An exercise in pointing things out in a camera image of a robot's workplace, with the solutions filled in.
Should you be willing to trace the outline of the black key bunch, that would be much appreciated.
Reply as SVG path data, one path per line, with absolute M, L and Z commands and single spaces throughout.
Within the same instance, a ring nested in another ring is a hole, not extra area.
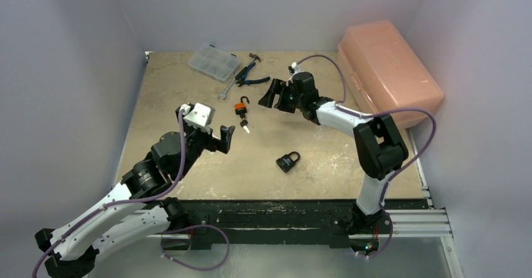
M 247 133 L 249 134 L 250 133 L 250 128 L 253 128 L 252 125 L 249 124 L 248 120 L 246 119 L 242 119 L 240 121 L 240 127 Z

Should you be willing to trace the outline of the orange black padlock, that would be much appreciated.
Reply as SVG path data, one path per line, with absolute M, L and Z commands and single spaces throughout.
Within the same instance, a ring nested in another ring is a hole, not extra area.
M 247 105 L 249 103 L 249 98 L 247 96 L 241 96 L 240 102 L 235 104 L 235 114 L 238 115 L 241 119 L 246 118 L 247 114 Z

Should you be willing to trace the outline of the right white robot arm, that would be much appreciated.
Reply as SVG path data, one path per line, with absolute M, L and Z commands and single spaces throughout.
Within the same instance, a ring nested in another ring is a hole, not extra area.
M 332 98 L 319 94 L 309 72 L 295 73 L 289 81 L 273 79 L 258 104 L 282 112 L 299 110 L 308 121 L 354 139 L 364 177 L 350 225 L 360 232 L 373 228 L 383 214 L 388 180 L 408 158 L 408 149 L 392 116 L 342 108 Z

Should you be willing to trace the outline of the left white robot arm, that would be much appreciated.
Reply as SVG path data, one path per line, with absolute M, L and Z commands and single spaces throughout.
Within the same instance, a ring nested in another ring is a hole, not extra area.
M 94 206 L 61 228 L 35 234 L 41 257 L 31 273 L 44 266 L 49 277 L 86 277 L 106 256 L 152 234 L 212 229 L 225 243 L 228 236 L 208 223 L 193 223 L 177 198 L 177 187 L 203 151 L 228 153 L 234 126 L 221 126 L 216 137 L 210 128 L 186 122 L 167 132 L 146 157 L 136 163 Z

